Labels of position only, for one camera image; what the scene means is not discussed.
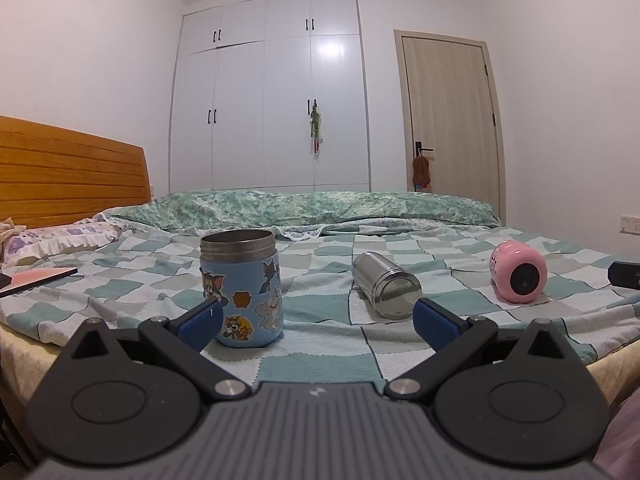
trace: stainless steel bottle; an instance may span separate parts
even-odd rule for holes
[[[362,253],[354,260],[353,279],[387,319],[409,317],[422,295],[418,278],[378,253]]]

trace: book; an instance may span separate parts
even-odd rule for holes
[[[73,267],[37,267],[36,269],[23,270],[11,276],[11,283],[0,288],[0,298],[18,294],[36,286],[47,285],[61,278],[66,278],[78,272]]]

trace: purple floral pillowcase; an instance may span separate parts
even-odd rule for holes
[[[120,236],[120,230],[107,222],[91,222],[55,227],[28,229],[9,238],[3,251],[6,266],[22,264],[55,254],[96,248]]]

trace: blue gripper pad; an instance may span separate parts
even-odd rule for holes
[[[201,352],[222,328],[223,307],[221,301],[204,301],[172,321],[172,332],[196,352]]]
[[[422,298],[414,305],[414,328],[436,352],[465,332],[466,322],[431,301]]]

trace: wooden headboard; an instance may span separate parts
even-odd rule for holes
[[[0,221],[62,225],[149,200],[142,148],[0,116]]]

